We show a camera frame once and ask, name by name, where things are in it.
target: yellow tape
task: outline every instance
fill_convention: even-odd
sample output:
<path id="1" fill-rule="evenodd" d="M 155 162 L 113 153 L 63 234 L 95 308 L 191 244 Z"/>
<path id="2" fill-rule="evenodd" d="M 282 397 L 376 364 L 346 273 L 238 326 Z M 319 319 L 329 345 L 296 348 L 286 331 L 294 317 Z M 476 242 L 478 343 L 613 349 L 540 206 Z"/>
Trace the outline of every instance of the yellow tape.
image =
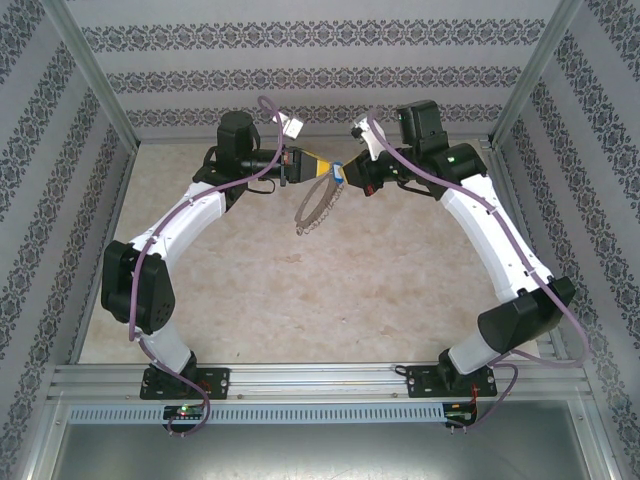
<path id="1" fill-rule="evenodd" d="M 331 168 L 331 164 L 329 162 L 318 159 L 316 163 L 316 177 L 319 177 L 320 175 L 324 175 L 329 171 L 330 168 Z"/>

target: metal plate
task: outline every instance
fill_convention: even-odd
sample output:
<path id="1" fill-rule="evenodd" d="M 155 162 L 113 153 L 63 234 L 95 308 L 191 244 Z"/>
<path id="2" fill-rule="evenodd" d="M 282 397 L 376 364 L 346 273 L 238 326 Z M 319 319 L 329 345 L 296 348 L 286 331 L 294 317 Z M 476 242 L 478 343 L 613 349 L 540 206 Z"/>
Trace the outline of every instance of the metal plate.
<path id="1" fill-rule="evenodd" d="M 473 386 L 477 389 L 478 397 L 495 397 L 498 394 L 493 370 L 488 367 L 474 372 L 469 376 L 467 385 L 454 390 L 447 389 L 435 365 L 409 365 L 402 368 L 406 370 L 405 374 L 398 372 L 398 368 L 396 372 L 406 377 L 410 398 L 471 397 Z"/>
<path id="2" fill-rule="evenodd" d="M 102 418 L 111 419 L 122 424 L 127 423 L 159 423 L 158 406 L 153 415 L 140 418 L 128 415 L 120 418 L 115 406 L 99 405 L 81 407 L 79 414 L 73 417 L 74 423 L 94 424 L 102 422 Z M 167 406 L 162 410 L 162 419 L 168 420 L 177 413 L 179 406 Z M 174 424 L 197 423 L 200 417 L 179 417 Z M 214 405 L 207 423 L 216 425 L 327 425 L 333 423 L 438 423 L 446 420 L 441 403 L 413 403 L 398 405 L 394 403 L 362 404 L 291 404 L 291 405 Z"/>
<path id="3" fill-rule="evenodd" d="M 460 431 L 452 435 L 439 423 L 398 424 L 387 420 L 361 424 L 214 424 L 182 440 L 168 438 L 158 423 L 69 425 L 53 478 L 590 478 L 566 402 L 505 402 L 480 429 L 467 435 Z"/>
<path id="4" fill-rule="evenodd" d="M 226 400 L 230 373 L 231 370 L 228 368 L 198 368 L 196 383 L 207 392 L 210 400 Z M 140 398 L 142 400 L 197 400 L 201 399 L 201 395 L 193 390 L 187 395 L 162 390 L 157 383 L 155 371 L 150 367 L 142 376 Z"/>

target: marble floor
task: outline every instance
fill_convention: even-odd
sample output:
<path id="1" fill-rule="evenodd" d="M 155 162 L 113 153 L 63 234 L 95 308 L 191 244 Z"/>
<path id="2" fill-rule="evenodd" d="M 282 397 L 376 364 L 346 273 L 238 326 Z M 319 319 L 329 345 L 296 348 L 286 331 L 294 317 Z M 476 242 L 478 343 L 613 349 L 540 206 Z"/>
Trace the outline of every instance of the marble floor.
<path id="1" fill-rule="evenodd" d="M 362 149 L 350 139 L 297 145 L 343 162 Z M 208 147 L 142 145 L 115 238 L 129 241 L 163 215 Z M 347 187 L 326 220 L 299 237 L 293 218 L 310 186 L 245 194 L 181 257 L 172 318 L 199 361 L 431 361 L 497 305 L 478 255 L 441 204 L 395 185 L 370 198 Z M 147 359 L 98 302 L 80 361 Z"/>

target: enclosure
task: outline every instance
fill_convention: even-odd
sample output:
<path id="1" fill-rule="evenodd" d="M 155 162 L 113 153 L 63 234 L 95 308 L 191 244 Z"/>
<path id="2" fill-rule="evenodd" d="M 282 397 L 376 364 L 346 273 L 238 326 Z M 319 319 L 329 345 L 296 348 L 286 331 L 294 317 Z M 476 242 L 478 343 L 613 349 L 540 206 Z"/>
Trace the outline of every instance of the enclosure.
<path id="1" fill-rule="evenodd" d="M 640 476 L 638 8 L 0 2 L 1 477 Z M 103 253 L 180 200 L 224 113 L 250 113 L 275 148 L 262 94 L 305 122 L 287 145 L 341 163 L 367 148 L 358 116 L 374 110 L 400 146 L 396 108 L 434 100 L 450 145 L 475 149 L 520 234 L 575 285 L 584 365 L 512 355 L 505 404 L 448 435 L 446 402 L 410 398 L 394 368 L 434 364 L 498 305 L 468 235 L 442 202 L 386 184 L 346 186 L 299 236 L 313 182 L 274 184 L 171 271 L 180 336 L 231 373 L 212 425 L 165 438 L 172 403 L 139 399 L 149 359 L 100 305 Z M 565 364 L 580 348 L 566 320 L 524 347 Z M 503 392 L 511 373 L 495 379 Z"/>

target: blue tape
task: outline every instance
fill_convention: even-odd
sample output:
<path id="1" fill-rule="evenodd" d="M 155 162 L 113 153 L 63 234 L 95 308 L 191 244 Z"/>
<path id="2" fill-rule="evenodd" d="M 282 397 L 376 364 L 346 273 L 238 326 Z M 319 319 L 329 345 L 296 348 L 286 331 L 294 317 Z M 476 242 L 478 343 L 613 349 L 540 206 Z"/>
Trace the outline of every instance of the blue tape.
<path id="1" fill-rule="evenodd" d="M 344 182 L 344 178 L 340 175 L 340 168 L 342 167 L 342 163 L 333 162 L 331 164 L 331 174 L 333 175 L 333 179 L 336 181 L 338 185 Z"/>

